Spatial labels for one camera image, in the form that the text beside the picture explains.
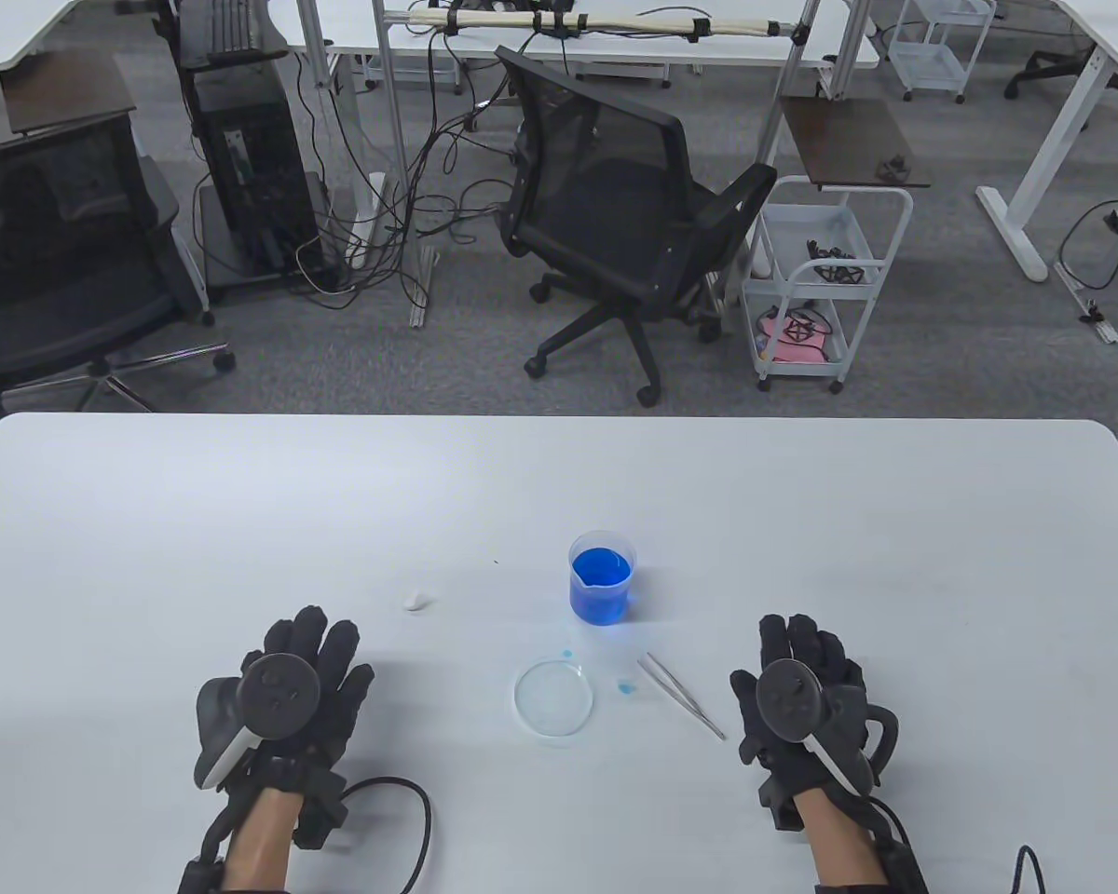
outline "chair base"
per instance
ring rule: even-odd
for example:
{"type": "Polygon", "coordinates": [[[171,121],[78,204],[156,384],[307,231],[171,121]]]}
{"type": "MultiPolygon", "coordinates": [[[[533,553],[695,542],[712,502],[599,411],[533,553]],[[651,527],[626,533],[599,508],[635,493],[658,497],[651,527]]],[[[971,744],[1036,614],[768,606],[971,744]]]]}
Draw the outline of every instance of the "chair base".
{"type": "Polygon", "coordinates": [[[217,342],[215,344],[202,344],[197,346],[197,349],[172,350],[167,354],[155,354],[154,356],[142,360],[131,360],[125,363],[113,363],[108,362],[107,359],[96,360],[95,362],[87,363],[86,370],[75,375],[42,379],[40,382],[18,384],[17,388],[9,388],[8,391],[1,392],[0,420],[9,413],[9,410],[4,408],[4,399],[20,394],[53,391],[55,389],[69,387],[70,384],[86,384],[85,390],[83,390],[83,396],[78,399],[78,405],[75,406],[76,412],[83,412],[89,408],[92,401],[95,400],[95,396],[98,394],[101,390],[107,390],[113,394],[123,397],[124,400],[127,400],[130,405],[135,406],[139,410],[145,412],[159,412],[158,406],[150,403],[149,400],[145,400],[144,397],[138,394],[136,391],[133,391],[132,388],[129,388],[127,384],[125,384],[124,377],[132,375],[133,373],[142,372],[144,370],[155,370],[159,369],[159,367],[168,367],[171,363],[193,361],[196,358],[207,355],[212,355],[215,370],[218,372],[229,372],[236,369],[236,354],[228,349],[227,341],[217,342]]]}
{"type": "MultiPolygon", "coordinates": [[[[589,285],[587,282],[576,280],[570,276],[562,276],[562,274],[558,273],[546,273],[541,282],[537,282],[537,284],[530,286],[530,298],[533,298],[534,303],[542,304],[551,297],[552,288],[561,288],[565,293],[593,298],[597,304],[571,323],[568,323],[567,326],[560,329],[559,332],[556,332],[555,335],[551,335],[542,344],[539,344],[533,356],[525,361],[525,373],[532,379],[541,379],[547,372],[548,355],[553,354],[557,350],[562,349],[562,346],[571,344],[572,341],[588,335],[594,329],[601,327],[601,325],[605,325],[610,320],[619,320],[623,326],[626,327],[626,333],[633,344],[634,352],[637,354],[637,361],[641,362],[641,369],[643,369],[645,378],[648,380],[648,383],[637,388],[637,403],[647,409],[655,406],[663,396],[663,386],[660,371],[657,371],[657,363],[654,361],[654,354],[650,349],[650,341],[646,339],[644,329],[641,327],[641,323],[644,320],[641,307],[627,298],[614,298],[613,295],[605,295],[600,289],[597,289],[594,285],[589,285]]],[[[700,341],[709,344],[709,342],[717,341],[720,337],[721,322],[719,315],[713,314],[711,311],[701,310],[697,303],[700,294],[702,294],[700,288],[692,289],[690,297],[679,303],[675,311],[678,311],[679,318],[686,325],[699,325],[700,341]]]]}
{"type": "MultiPolygon", "coordinates": [[[[1010,84],[1006,85],[1003,95],[1006,98],[1017,98],[1018,85],[1022,82],[1046,82],[1052,77],[1078,77],[1091,55],[1092,50],[1078,55],[1036,50],[1026,60],[1026,68],[1010,78],[1010,84]]],[[[1109,78],[1109,89],[1118,92],[1118,75],[1109,78]]]]}

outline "chair armrest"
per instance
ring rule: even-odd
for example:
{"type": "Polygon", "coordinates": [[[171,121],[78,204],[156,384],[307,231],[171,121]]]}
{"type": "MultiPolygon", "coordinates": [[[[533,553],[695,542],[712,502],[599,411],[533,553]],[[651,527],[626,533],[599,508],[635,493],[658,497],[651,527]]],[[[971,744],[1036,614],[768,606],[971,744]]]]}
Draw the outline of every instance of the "chair armrest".
{"type": "Polygon", "coordinates": [[[779,172],[768,164],[755,162],[747,167],[723,192],[695,213],[697,229],[712,230],[720,227],[730,213],[737,211],[738,205],[749,203],[755,198],[760,199],[757,208],[762,208],[762,202],[770,194],[777,179],[779,172]]]}

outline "white cart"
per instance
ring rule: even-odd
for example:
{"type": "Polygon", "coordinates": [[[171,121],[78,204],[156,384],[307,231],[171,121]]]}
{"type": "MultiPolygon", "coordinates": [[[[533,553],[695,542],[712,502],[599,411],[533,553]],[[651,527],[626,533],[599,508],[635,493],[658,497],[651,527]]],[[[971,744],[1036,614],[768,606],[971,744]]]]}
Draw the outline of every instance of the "white cart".
{"type": "MultiPolygon", "coordinates": [[[[775,183],[770,198],[790,183],[809,183],[809,180],[805,175],[784,175],[775,183]]],[[[836,201],[780,205],[768,200],[758,217],[757,236],[770,260],[770,276],[768,279],[743,282],[741,311],[746,316],[746,332],[749,333],[746,341],[750,344],[754,371],[762,391],[769,391],[771,375],[819,375],[833,380],[828,387],[832,393],[841,392],[915,208],[911,194],[899,187],[821,187],[818,191],[835,197],[836,201]],[[875,257],[870,250],[858,215],[850,208],[849,197],[854,193],[880,193],[901,201],[890,246],[882,257],[875,257]],[[819,247],[839,248],[853,257],[812,259],[808,251],[808,242],[812,241],[819,247]],[[860,282],[843,285],[825,282],[819,275],[822,268],[836,267],[860,269],[860,282]],[[860,302],[864,305],[853,329],[852,341],[845,335],[836,302],[860,302]],[[807,310],[811,316],[821,320],[819,331],[826,333],[818,362],[779,358],[788,312],[800,310],[807,310]],[[765,332],[764,317],[770,320],[771,311],[771,332],[765,332]]]]}
{"type": "Polygon", "coordinates": [[[997,11],[997,0],[903,0],[894,35],[891,35],[891,46],[887,51],[887,58],[894,65],[899,80],[906,88],[903,102],[911,102],[916,89],[934,89],[956,93],[956,102],[963,103],[965,85],[969,82],[977,56],[982,54],[982,44],[986,41],[997,11]],[[912,6],[919,9],[920,17],[928,25],[922,41],[903,39],[903,25],[908,18],[908,9],[912,6]],[[948,46],[948,34],[953,26],[980,29],[968,64],[960,64],[948,46]]]}

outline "white pipe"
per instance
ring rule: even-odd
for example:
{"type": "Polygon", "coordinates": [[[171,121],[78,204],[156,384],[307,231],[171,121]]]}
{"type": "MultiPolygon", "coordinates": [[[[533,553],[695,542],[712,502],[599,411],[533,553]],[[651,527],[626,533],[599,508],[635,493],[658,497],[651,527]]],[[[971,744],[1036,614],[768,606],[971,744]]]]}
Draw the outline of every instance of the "white pipe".
{"type": "MultiPolygon", "coordinates": [[[[575,31],[580,18],[579,13],[556,12],[489,12],[487,9],[457,9],[455,23],[457,27],[518,27],[533,29],[534,16],[540,17],[543,29],[558,29],[563,25],[575,31]]],[[[389,25],[445,27],[447,26],[447,9],[386,9],[385,20],[389,25]]],[[[688,37],[697,34],[697,16],[654,17],[626,16],[609,18],[593,16],[585,19],[585,31],[628,32],[641,35],[674,35],[688,37]]],[[[709,35],[738,35],[742,37],[789,37],[797,27],[794,21],[773,21],[771,19],[708,19],[709,35]]]]}

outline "white desk frame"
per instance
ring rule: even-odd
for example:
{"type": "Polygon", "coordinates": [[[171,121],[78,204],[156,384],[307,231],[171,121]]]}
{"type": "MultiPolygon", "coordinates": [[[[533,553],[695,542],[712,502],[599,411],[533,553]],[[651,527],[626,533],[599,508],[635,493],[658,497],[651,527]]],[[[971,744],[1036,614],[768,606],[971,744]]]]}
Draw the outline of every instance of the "white desk frame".
{"type": "Polygon", "coordinates": [[[1057,3],[1097,42],[1097,48],[1010,203],[995,187],[976,189],[977,201],[1033,283],[1049,279],[1049,265],[1036,251],[1025,227],[1052,187],[1057,171],[1069,156],[1078,133],[1110,84],[1110,77],[1118,74],[1118,0],[1057,0],[1057,3]]]}

